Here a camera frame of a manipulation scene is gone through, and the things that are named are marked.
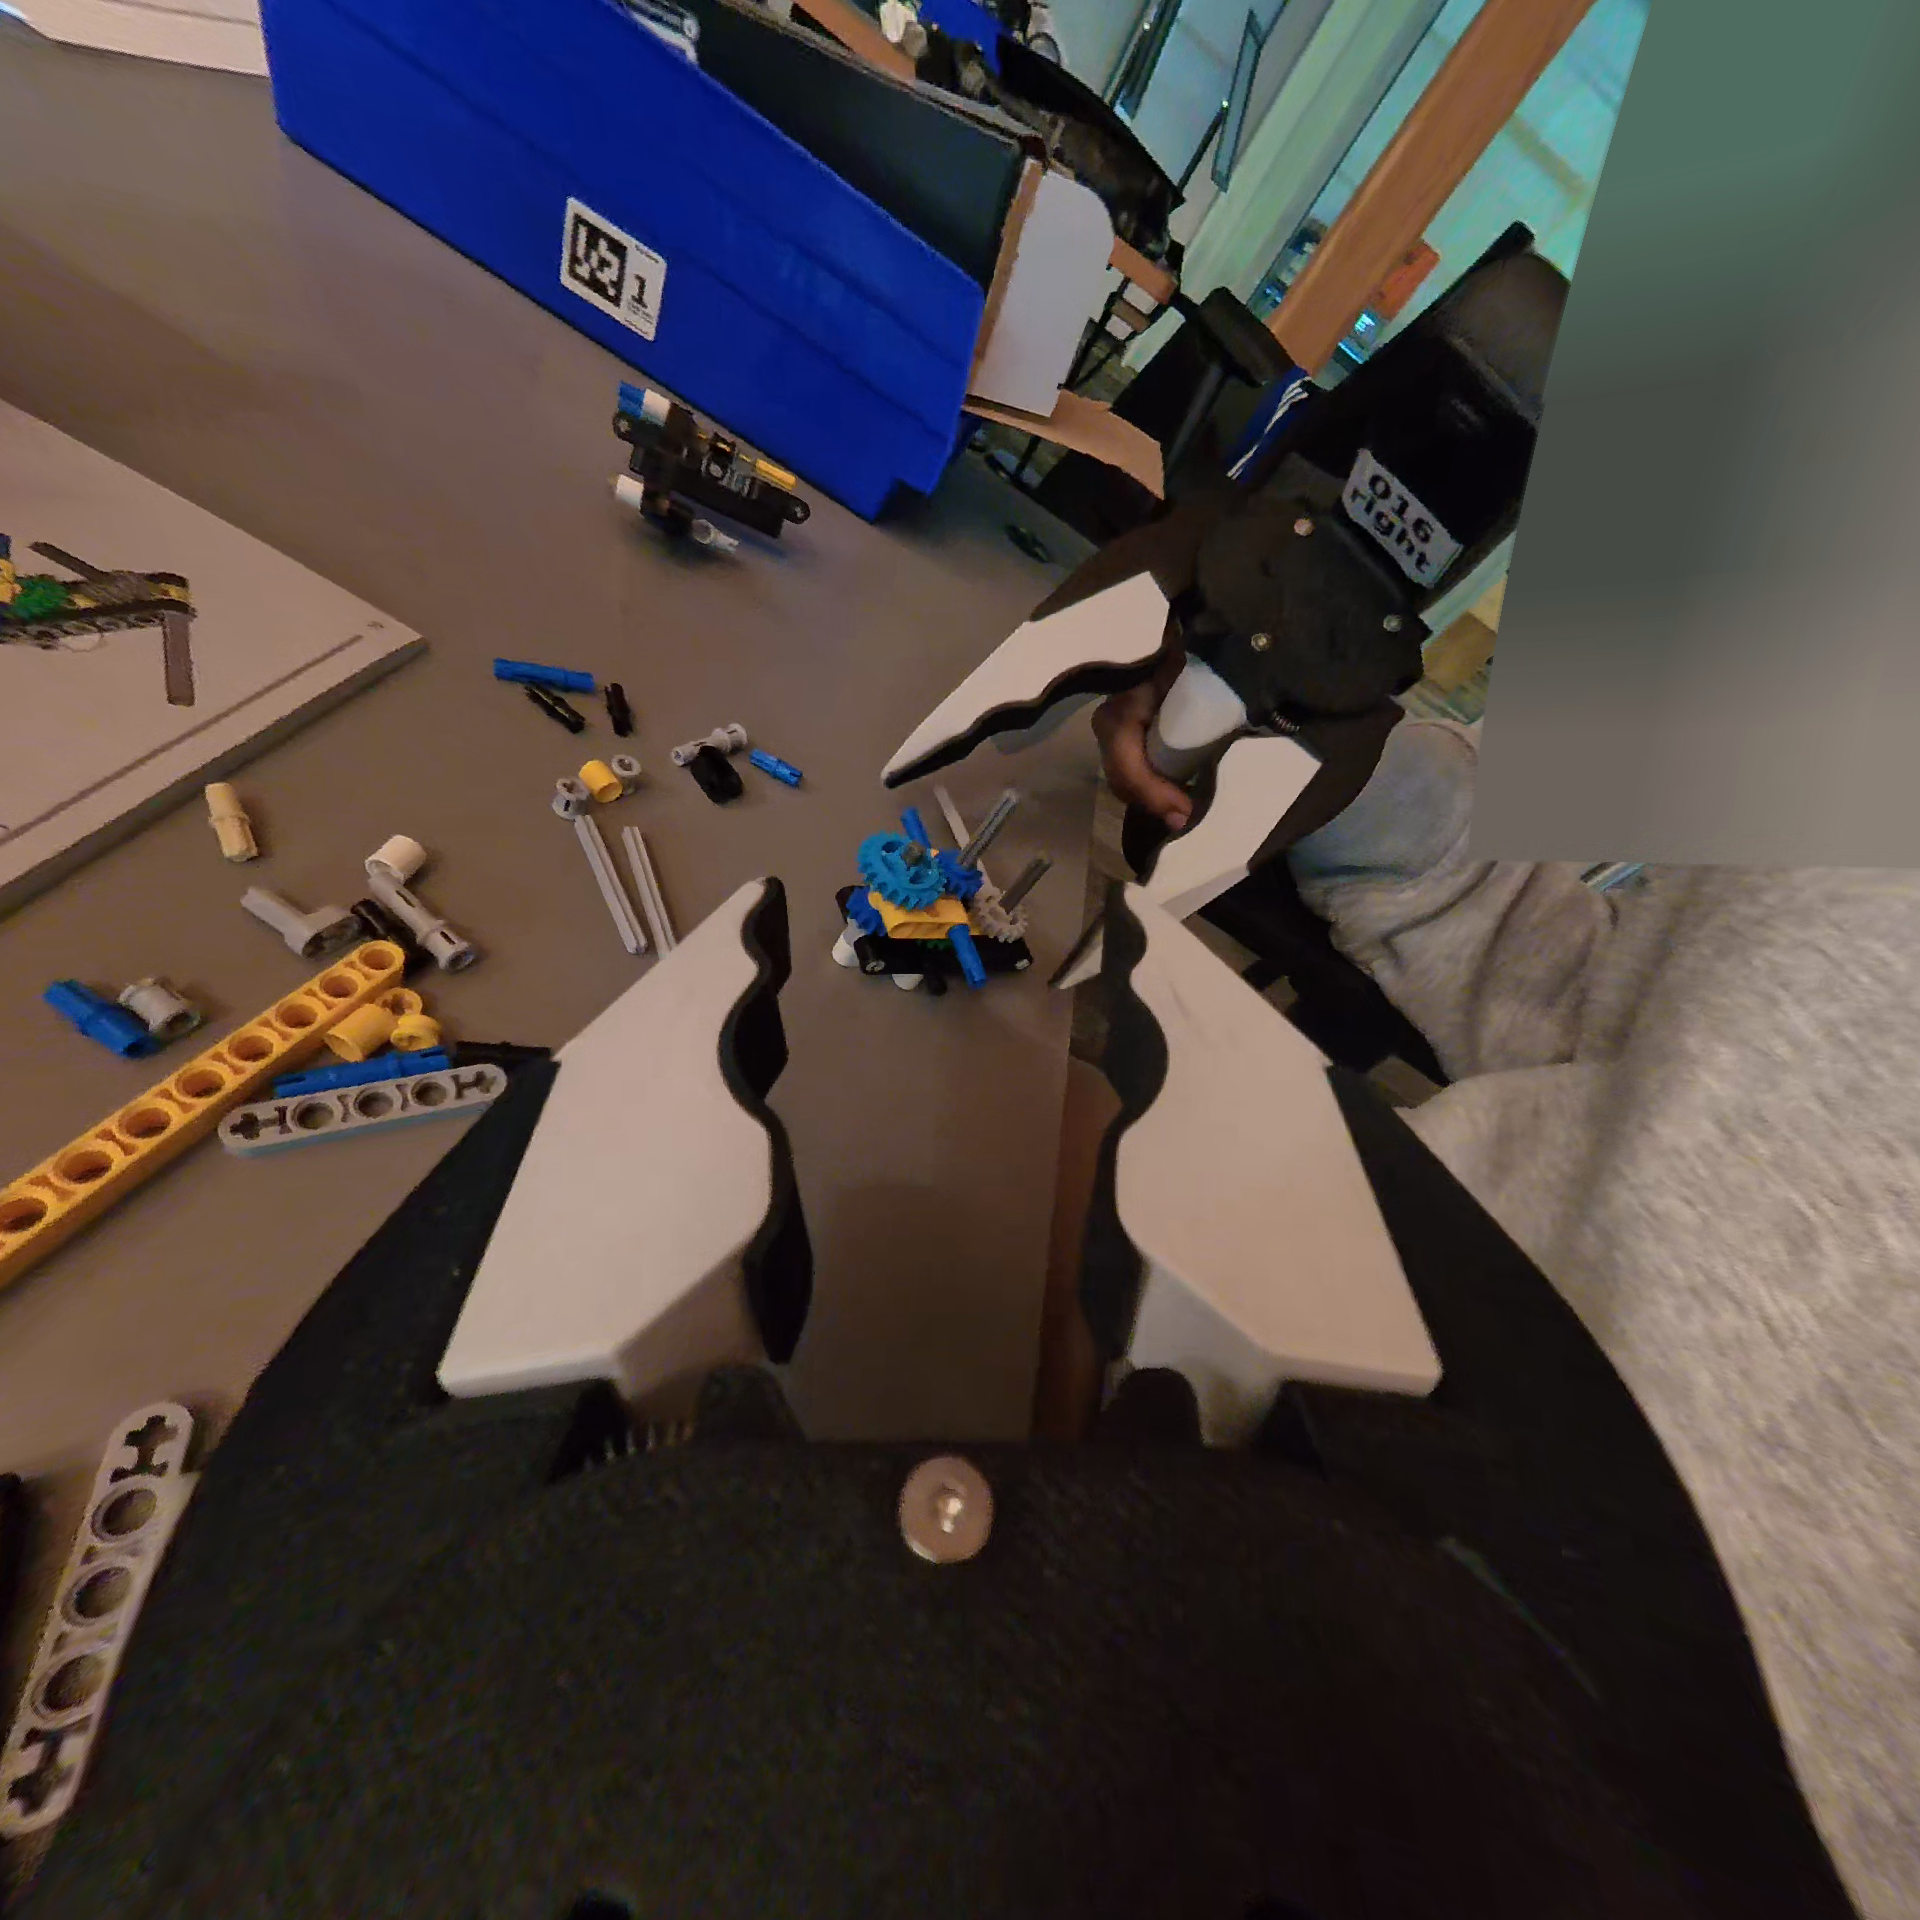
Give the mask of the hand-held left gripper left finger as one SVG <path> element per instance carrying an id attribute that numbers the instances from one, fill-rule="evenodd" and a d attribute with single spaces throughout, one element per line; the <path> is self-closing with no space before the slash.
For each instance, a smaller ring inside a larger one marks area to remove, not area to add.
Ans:
<path id="1" fill-rule="evenodd" d="M 769 1095 L 785 894 L 755 878 L 559 1049 L 439 1362 L 453 1399 L 608 1384 L 687 1402 L 795 1358 L 814 1255 Z"/>

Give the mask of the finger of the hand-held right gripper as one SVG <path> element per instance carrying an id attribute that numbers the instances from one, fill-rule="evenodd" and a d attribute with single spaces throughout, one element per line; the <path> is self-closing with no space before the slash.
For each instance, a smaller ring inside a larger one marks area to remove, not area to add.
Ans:
<path id="1" fill-rule="evenodd" d="M 909 732 L 887 790 L 939 775 L 982 743 L 1048 729 L 1068 708 L 1144 690 L 1157 707 L 1185 667 L 1177 601 L 1203 531 L 1148 524 L 1077 562 Z"/>
<path id="2" fill-rule="evenodd" d="M 1268 836 L 1324 774 L 1296 736 L 1241 734 L 1188 796 L 1180 832 L 1133 858 L 1126 889 L 1177 922 L 1247 880 Z"/>

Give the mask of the lego gear assembly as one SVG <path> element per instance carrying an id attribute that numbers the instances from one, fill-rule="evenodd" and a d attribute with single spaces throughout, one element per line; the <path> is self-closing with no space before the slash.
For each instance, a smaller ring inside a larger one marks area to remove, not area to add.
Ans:
<path id="1" fill-rule="evenodd" d="M 1048 856 L 1032 856 L 1005 884 L 985 871 L 985 852 L 1020 808 L 1014 792 L 973 830 L 949 800 L 936 808 L 945 835 L 929 832 L 918 808 L 902 808 L 899 828 L 857 843 L 854 882 L 833 896 L 833 966 L 926 996 L 950 985 L 977 993 L 1032 970 L 1027 904 L 1052 873 Z"/>

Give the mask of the person's right forearm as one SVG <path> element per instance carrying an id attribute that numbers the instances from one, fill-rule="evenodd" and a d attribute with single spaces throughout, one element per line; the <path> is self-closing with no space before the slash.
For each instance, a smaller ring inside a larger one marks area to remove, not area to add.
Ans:
<path id="1" fill-rule="evenodd" d="M 1289 867 L 1455 1083 L 1544 1072 L 1607 1118 L 1915 1127 L 1913 871 L 1657 864 L 1601 891 L 1472 851 L 1479 729 L 1404 723 Z"/>

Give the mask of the grey lego axle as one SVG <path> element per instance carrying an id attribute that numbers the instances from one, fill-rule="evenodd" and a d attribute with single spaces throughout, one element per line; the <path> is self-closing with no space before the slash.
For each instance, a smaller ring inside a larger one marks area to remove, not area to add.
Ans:
<path id="1" fill-rule="evenodd" d="M 651 932 L 656 951 L 660 956 L 668 956 L 677 950 L 679 938 L 665 907 L 651 852 L 639 830 L 631 823 L 619 830 L 619 842 L 628 859 L 631 882 L 639 904 L 639 913 L 645 918 L 645 927 Z"/>
<path id="2" fill-rule="evenodd" d="M 587 859 L 587 870 L 591 873 L 593 887 L 608 907 L 611 922 L 614 927 L 614 936 L 628 956 L 645 956 L 648 954 L 648 940 L 643 930 L 643 923 L 636 915 L 632 900 L 628 898 L 621 880 L 616 878 L 616 867 L 608 851 L 608 843 L 598 830 L 598 825 L 587 818 L 585 815 L 571 818 L 571 830 L 579 840 L 579 846 Z"/>

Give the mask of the blue lego beam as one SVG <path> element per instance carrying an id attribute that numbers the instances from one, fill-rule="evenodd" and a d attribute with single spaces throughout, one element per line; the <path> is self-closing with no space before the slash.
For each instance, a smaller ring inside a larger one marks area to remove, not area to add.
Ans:
<path id="1" fill-rule="evenodd" d="M 328 1063 L 325 1068 L 305 1068 L 303 1072 L 276 1078 L 272 1082 L 270 1098 L 315 1098 L 344 1089 L 364 1089 L 397 1082 L 405 1078 L 421 1078 L 425 1072 L 445 1072 L 448 1068 L 449 1056 L 443 1048 L 428 1048 L 419 1052 L 388 1049 L 379 1052 L 376 1056 L 364 1063 Z"/>

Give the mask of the black lego connector blue pin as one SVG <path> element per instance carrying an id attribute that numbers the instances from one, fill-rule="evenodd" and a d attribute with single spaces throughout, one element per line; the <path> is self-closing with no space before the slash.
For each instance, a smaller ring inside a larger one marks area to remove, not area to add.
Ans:
<path id="1" fill-rule="evenodd" d="M 712 806 L 729 806 L 744 796 L 737 769 L 744 763 L 781 786 L 805 784 L 803 770 L 788 759 L 757 746 L 744 727 L 729 723 L 679 743 L 669 762 L 687 774 Z"/>

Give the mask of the white lego axle connector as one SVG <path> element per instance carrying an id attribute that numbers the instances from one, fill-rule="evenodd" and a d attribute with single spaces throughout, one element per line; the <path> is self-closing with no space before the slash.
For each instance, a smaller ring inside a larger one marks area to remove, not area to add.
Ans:
<path id="1" fill-rule="evenodd" d="M 415 840 L 388 836 L 365 858 L 369 896 L 406 929 L 439 972 L 465 972 L 479 961 L 479 951 L 415 894 L 413 880 L 422 867 L 425 848 Z"/>

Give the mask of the small black lego assembly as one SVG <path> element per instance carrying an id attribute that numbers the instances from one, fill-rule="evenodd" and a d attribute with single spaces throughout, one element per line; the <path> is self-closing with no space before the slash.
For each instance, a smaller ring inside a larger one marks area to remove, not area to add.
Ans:
<path id="1" fill-rule="evenodd" d="M 731 556 L 740 537 L 774 544 L 809 520 L 790 471 L 660 392 L 621 383 L 612 430 L 628 455 L 611 483 L 614 504 L 669 543 Z"/>

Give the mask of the grey angled lego connector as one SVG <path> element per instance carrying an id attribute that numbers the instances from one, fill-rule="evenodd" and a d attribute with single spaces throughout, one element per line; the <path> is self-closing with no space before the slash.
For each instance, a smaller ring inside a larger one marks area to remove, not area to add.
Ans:
<path id="1" fill-rule="evenodd" d="M 368 929 L 348 906 L 302 907 L 268 887 L 246 887 L 239 906 L 302 961 L 321 961 L 368 938 Z"/>

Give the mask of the grey cross-end lego beam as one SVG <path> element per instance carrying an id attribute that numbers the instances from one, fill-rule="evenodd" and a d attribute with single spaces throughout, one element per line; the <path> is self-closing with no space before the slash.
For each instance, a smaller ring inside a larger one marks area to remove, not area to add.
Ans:
<path id="1" fill-rule="evenodd" d="M 112 1682 L 198 1478 L 196 1416 L 177 1402 L 119 1422 L 91 1479 L 6 1729 L 3 1840 L 51 1832 L 102 1739 Z"/>

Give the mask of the lego instruction booklet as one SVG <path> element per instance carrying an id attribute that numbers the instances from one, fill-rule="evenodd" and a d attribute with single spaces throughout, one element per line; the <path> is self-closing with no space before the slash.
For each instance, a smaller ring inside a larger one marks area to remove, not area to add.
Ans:
<path id="1" fill-rule="evenodd" d="M 3 534 L 5 915 L 425 650 L 11 403 Z"/>

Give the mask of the black office chair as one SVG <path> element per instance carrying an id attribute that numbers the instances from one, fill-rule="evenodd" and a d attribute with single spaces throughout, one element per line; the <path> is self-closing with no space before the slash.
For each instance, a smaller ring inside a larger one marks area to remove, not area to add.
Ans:
<path id="1" fill-rule="evenodd" d="M 1517 531 L 1565 300 L 1511 225 L 1391 342 L 1309 376 L 1231 295 L 1209 295 L 1113 404 L 1159 443 L 1164 496 L 1064 452 L 1038 500 L 1104 544 L 1188 498 L 1333 494 L 1431 618 Z"/>

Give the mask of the cardboard box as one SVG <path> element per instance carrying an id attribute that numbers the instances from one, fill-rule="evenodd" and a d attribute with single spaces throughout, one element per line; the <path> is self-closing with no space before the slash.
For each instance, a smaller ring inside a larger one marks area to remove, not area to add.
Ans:
<path id="1" fill-rule="evenodd" d="M 1161 447 L 1115 418 L 1109 403 L 1069 392 L 1115 246 L 1110 216 L 1089 188 L 1043 160 L 1021 160 L 963 414 L 1086 455 L 1161 498 Z"/>

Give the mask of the wooden beam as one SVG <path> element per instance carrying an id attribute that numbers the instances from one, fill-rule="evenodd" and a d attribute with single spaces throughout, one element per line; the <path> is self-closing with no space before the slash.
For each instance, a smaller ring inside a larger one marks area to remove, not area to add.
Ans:
<path id="1" fill-rule="evenodd" d="M 1479 7 L 1268 322 L 1291 366 L 1309 377 L 1325 369 L 1588 12 L 1588 2 Z"/>

